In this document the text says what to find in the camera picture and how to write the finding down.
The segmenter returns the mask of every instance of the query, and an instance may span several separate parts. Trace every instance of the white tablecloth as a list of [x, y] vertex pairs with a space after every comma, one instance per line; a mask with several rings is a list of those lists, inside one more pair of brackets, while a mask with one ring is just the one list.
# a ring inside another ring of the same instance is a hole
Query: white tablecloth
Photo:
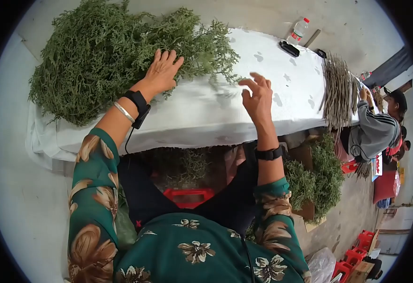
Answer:
[[[232, 29], [229, 37], [231, 47], [241, 56], [234, 72], [249, 77], [249, 72], [256, 71], [271, 80], [271, 113], [278, 135], [326, 125], [319, 110], [324, 95], [321, 57], [298, 46], [300, 56], [294, 58], [279, 47], [279, 38], [264, 33]], [[219, 81], [215, 91], [208, 77], [182, 80], [168, 100], [157, 97], [159, 101], [152, 105], [142, 127], [133, 132], [128, 152], [231, 145], [256, 139], [255, 127], [242, 105], [242, 87], [230, 86], [224, 78]], [[42, 117], [31, 103], [28, 152], [44, 155], [41, 165], [45, 167], [50, 167], [47, 157], [74, 161], [84, 136], [100, 118], [80, 128], [65, 120], [47, 125], [52, 116]], [[357, 115], [352, 120], [357, 122]], [[125, 153], [124, 143], [119, 153]]]

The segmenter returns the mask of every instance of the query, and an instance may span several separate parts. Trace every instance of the black phone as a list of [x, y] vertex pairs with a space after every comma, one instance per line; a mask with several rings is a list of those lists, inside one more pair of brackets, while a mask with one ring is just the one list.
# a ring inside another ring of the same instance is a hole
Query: black phone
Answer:
[[286, 41], [281, 41], [279, 42], [280, 47], [285, 50], [288, 54], [294, 56], [294, 57], [299, 57], [299, 49], [294, 47], [293, 45], [289, 44]]

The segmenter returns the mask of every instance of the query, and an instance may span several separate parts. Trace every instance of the black wrist strap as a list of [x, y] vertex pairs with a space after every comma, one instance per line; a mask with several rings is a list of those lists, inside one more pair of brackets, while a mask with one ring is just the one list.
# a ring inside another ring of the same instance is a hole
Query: black wrist strap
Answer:
[[283, 153], [282, 147], [279, 145], [279, 147], [276, 148], [275, 150], [265, 150], [265, 151], [255, 150], [255, 157], [257, 159], [270, 161], [270, 160], [275, 160], [279, 158], [280, 156], [282, 156], [282, 153]]
[[147, 117], [147, 114], [150, 111], [151, 106], [147, 105], [147, 101], [140, 92], [127, 91], [124, 94], [124, 97], [131, 100], [137, 107], [139, 116], [137, 116], [137, 118], [135, 119], [135, 122], [133, 123], [133, 128], [139, 129], [142, 125], [143, 120], [145, 119], [145, 117]]

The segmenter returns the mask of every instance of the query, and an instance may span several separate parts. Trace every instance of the white bag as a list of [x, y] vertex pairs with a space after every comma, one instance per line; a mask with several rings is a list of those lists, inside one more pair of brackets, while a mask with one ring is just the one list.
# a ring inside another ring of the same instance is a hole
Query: white bag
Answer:
[[308, 266], [312, 274], [312, 283], [329, 283], [334, 274], [337, 259], [329, 248], [317, 251]]

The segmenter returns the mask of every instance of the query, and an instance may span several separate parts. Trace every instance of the green floral blouse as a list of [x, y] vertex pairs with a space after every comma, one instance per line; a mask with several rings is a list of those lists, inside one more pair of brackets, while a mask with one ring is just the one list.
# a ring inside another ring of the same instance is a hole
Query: green floral blouse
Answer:
[[68, 271], [72, 283], [306, 282], [311, 274], [294, 233], [285, 178], [255, 188], [256, 239], [246, 241], [216, 222], [190, 213], [151, 220], [129, 250], [118, 250], [119, 155], [106, 132], [94, 128], [76, 158], [69, 197]]

